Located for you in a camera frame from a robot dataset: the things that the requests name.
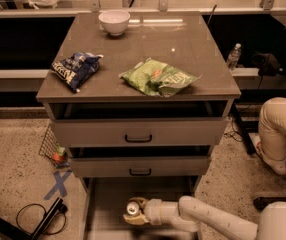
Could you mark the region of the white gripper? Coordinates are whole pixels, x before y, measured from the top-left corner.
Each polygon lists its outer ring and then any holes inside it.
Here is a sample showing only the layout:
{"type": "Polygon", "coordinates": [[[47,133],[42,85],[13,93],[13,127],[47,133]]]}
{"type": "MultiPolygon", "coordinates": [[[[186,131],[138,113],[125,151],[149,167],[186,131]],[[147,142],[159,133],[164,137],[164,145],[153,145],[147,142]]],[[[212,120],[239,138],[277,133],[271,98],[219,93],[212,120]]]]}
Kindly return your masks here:
{"type": "Polygon", "coordinates": [[[140,226],[149,222],[151,225],[169,224],[174,226],[180,219],[177,202],[163,201],[161,199],[148,201],[144,197],[132,197],[128,200],[128,203],[130,201],[138,202],[140,209],[143,209],[144,213],[135,216],[124,214],[125,222],[130,225],[140,226]]]}

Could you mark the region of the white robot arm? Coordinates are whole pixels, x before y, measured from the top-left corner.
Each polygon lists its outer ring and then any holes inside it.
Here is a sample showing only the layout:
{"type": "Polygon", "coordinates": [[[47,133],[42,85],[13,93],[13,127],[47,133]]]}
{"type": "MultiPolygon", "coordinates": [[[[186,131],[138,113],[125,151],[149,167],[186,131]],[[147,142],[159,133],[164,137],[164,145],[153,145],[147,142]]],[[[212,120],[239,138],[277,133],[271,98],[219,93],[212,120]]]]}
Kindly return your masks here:
{"type": "Polygon", "coordinates": [[[210,206],[192,196],[177,202],[133,197],[128,200],[124,220],[131,225],[171,225],[197,232],[204,223],[229,240],[286,240],[286,202],[267,205],[257,224],[210,206]]]}

